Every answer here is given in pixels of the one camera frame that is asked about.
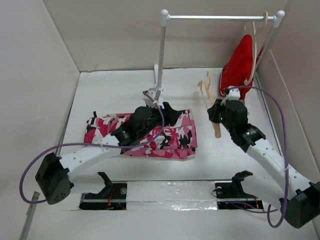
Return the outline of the pink camouflage trousers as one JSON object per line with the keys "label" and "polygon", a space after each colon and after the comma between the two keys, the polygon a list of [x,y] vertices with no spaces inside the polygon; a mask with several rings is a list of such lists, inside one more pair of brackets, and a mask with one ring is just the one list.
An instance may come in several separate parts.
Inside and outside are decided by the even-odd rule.
{"label": "pink camouflage trousers", "polygon": [[[93,144],[102,140],[127,122],[130,116],[131,113],[113,113],[98,117],[94,112],[93,117],[87,120],[83,142]],[[175,125],[166,125],[160,136],[146,144],[147,141],[156,136],[160,129],[160,126],[154,128],[140,141],[143,146],[130,149],[124,155],[186,160],[196,153],[198,147],[197,133],[191,109],[183,110]]]}

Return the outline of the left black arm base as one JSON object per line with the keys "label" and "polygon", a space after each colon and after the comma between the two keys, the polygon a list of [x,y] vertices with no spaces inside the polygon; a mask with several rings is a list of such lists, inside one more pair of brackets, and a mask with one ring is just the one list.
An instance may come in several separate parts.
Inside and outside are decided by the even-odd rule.
{"label": "left black arm base", "polygon": [[128,183],[112,182],[105,172],[97,173],[104,181],[100,192],[82,193],[79,209],[84,211],[122,211],[127,209]]}

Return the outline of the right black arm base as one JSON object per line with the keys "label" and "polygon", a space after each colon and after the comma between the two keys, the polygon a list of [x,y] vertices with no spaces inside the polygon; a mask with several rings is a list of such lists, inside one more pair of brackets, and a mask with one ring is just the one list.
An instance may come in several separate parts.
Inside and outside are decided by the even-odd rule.
{"label": "right black arm base", "polygon": [[236,173],[229,180],[214,182],[211,195],[216,198],[218,210],[264,210],[263,202],[256,196],[245,193],[242,188],[242,181],[252,175],[251,172],[245,170]]}

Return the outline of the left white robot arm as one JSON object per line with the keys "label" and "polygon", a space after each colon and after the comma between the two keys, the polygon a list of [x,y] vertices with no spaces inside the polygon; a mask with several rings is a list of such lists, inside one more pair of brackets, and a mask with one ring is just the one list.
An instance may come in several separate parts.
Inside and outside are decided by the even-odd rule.
{"label": "left white robot arm", "polygon": [[129,117],[121,117],[119,127],[98,142],[83,143],[81,149],[61,156],[47,154],[35,175],[46,202],[54,205],[63,201],[74,187],[72,180],[81,172],[140,147],[140,141],[154,128],[173,126],[181,114],[181,110],[174,110],[168,102],[158,109],[140,106]]}

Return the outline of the beige wooden hanger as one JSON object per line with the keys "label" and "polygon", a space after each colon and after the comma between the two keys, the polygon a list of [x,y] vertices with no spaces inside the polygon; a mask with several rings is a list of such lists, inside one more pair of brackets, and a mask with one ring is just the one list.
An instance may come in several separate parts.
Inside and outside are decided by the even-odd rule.
{"label": "beige wooden hanger", "polygon": [[[199,87],[200,93],[202,95],[202,99],[203,102],[205,104],[206,109],[208,110],[209,108],[211,108],[214,103],[215,103],[215,98],[212,95],[212,92],[210,90],[211,87],[211,75],[210,73],[207,71],[206,72],[206,77],[207,77],[207,81],[205,80],[200,80],[197,84],[197,86]],[[222,133],[221,133],[221,127],[219,123],[214,123],[212,122],[212,127],[214,129],[214,136],[219,139],[222,137]]]}

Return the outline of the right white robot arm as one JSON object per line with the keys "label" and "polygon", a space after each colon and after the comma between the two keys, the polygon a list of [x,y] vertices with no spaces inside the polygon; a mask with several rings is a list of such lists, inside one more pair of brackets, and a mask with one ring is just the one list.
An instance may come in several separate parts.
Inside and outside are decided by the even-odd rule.
{"label": "right white robot arm", "polygon": [[299,229],[320,214],[320,184],[311,182],[272,147],[266,136],[248,122],[248,110],[239,100],[217,99],[207,110],[209,120],[222,124],[235,145],[256,160],[276,182],[264,183],[245,170],[237,173],[231,191],[237,197],[254,195],[284,214],[292,227]]}

